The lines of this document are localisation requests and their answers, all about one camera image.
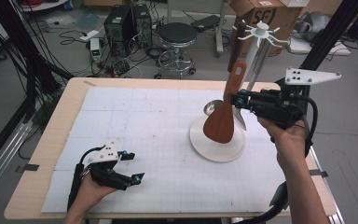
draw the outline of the wire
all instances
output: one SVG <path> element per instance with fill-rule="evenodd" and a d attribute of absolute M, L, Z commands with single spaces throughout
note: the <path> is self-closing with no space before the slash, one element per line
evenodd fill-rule
<path fill-rule="evenodd" d="M 31 157 L 24 157 L 24 156 L 22 156 L 21 155 L 21 149 L 22 149 L 22 147 L 24 146 L 24 144 L 26 143 L 26 142 L 28 142 L 35 134 L 36 134 L 36 132 L 37 131 L 39 131 L 40 130 L 40 127 L 37 127 L 37 129 L 29 136 L 29 137 L 27 137 L 22 143 L 21 143 L 21 146 L 19 147 L 19 149 L 18 149 L 18 154 L 19 154 L 19 157 L 20 158 L 22 158 L 23 160 L 30 160 L 31 159 Z"/>
<path fill-rule="evenodd" d="M 183 13 L 185 13 L 189 18 L 191 18 L 191 20 L 196 21 L 196 19 L 194 19 L 194 17 L 188 15 L 185 11 L 183 11 Z"/>
<path fill-rule="evenodd" d="M 70 33 L 79 33 L 79 34 L 82 34 L 83 36 L 87 36 L 86 33 L 81 32 L 81 31 L 77 31 L 77 30 L 72 30 L 72 31 L 67 31 L 67 32 L 60 33 L 60 37 L 66 38 L 65 40 L 60 42 L 61 45 L 70 45 L 70 44 L 72 44 L 74 42 L 87 43 L 85 41 L 77 40 L 75 37 L 66 35 L 66 34 L 70 34 Z"/>

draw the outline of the spatula handle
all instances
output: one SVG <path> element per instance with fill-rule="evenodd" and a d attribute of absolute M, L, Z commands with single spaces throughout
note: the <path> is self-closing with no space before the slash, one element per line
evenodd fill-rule
<path fill-rule="evenodd" d="M 236 61 L 232 66 L 231 73 L 226 83 L 225 93 L 223 95 L 223 101 L 228 102 L 228 96 L 232 93 L 235 94 L 240 89 L 243 75 L 246 71 L 246 63 L 243 61 Z"/>

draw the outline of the gray floor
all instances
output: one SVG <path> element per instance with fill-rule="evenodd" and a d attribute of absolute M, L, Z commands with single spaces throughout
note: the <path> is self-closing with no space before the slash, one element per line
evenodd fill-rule
<path fill-rule="evenodd" d="M 48 17 L 50 13 L 62 13 L 62 11 L 58 8 L 39 16 Z M 78 20 L 77 26 L 80 26 L 82 19 L 90 14 L 85 9 L 64 11 L 64 13 Z M 178 20 L 191 22 L 191 19 L 187 17 Z M 227 28 L 231 22 L 233 19 L 227 18 Z M 102 23 L 103 19 L 94 22 L 93 29 L 99 29 Z M 90 53 L 84 44 L 74 43 L 61 46 L 62 39 L 59 33 L 45 33 L 45 38 L 50 50 L 69 71 L 83 70 L 89 64 Z M 197 43 L 188 49 L 197 63 L 197 73 L 194 76 L 185 75 L 184 79 L 227 80 L 229 47 L 227 52 L 215 58 L 213 37 L 203 34 L 199 35 Z M 144 54 L 139 52 L 133 58 L 143 56 Z M 275 81 L 283 77 L 287 66 L 299 67 L 305 57 L 306 55 L 295 55 L 283 50 L 280 55 L 267 58 L 259 81 Z M 142 78 L 153 78 L 158 71 L 152 60 L 141 63 L 138 67 L 142 71 Z M 317 103 L 320 114 L 317 133 L 313 139 L 314 148 L 322 167 L 329 174 L 327 181 L 345 222 L 358 223 L 358 50 L 353 49 L 350 56 L 336 56 L 332 61 L 325 60 L 319 71 L 341 72 L 343 76 L 340 80 L 311 87 L 310 96 Z M 137 69 L 131 71 L 131 76 L 134 78 L 140 75 Z M 176 74 L 171 73 L 163 73 L 163 77 L 178 78 Z M 24 92 L 11 61 L 0 61 L 0 131 L 18 108 L 23 97 Z M 21 150 L 24 156 L 32 155 L 39 137 L 40 132 L 24 145 Z M 0 179 L 0 223 L 61 223 L 61 220 L 10 221 L 4 218 L 7 202 L 21 178 L 21 174 L 15 170 L 26 162 L 15 156 Z M 270 223 L 290 223 L 290 220 L 277 218 Z"/>

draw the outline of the power strip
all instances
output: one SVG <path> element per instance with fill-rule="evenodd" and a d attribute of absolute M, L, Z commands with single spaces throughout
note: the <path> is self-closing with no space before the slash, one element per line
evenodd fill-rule
<path fill-rule="evenodd" d="M 82 36 L 80 37 L 80 39 L 82 39 L 82 40 L 88 40 L 88 39 L 92 38 L 93 36 L 97 35 L 98 33 L 100 33 L 100 32 L 98 32 L 98 31 L 96 31 L 96 30 L 92 30 L 92 31 L 88 32 L 86 36 L 83 36 L 83 35 L 82 35 Z"/>

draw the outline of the desk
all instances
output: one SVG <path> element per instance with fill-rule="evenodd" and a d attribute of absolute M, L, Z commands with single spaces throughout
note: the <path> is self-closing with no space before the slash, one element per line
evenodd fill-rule
<path fill-rule="evenodd" d="M 8 219 L 48 219 L 63 218 L 64 214 L 42 214 L 41 208 L 48 192 L 49 183 L 57 159 L 65 146 L 69 131 L 72 129 L 77 113 L 90 87 L 146 88 L 146 89 L 188 89 L 188 90 L 222 90 L 224 81 L 190 81 L 190 80 L 154 80 L 154 79 L 110 79 L 110 78 L 73 78 L 68 83 L 48 126 L 37 145 L 30 164 L 40 165 L 36 172 L 25 171 L 17 186 L 7 209 Z M 262 88 L 276 89 L 272 83 L 255 83 L 255 91 Z M 310 169 L 316 169 L 316 163 L 307 158 Z M 328 216 L 336 213 L 336 207 L 324 181 L 319 176 L 312 179 L 323 200 Z M 235 214 L 89 214 L 88 218 L 126 218 L 126 217 L 248 217 L 256 213 Z"/>

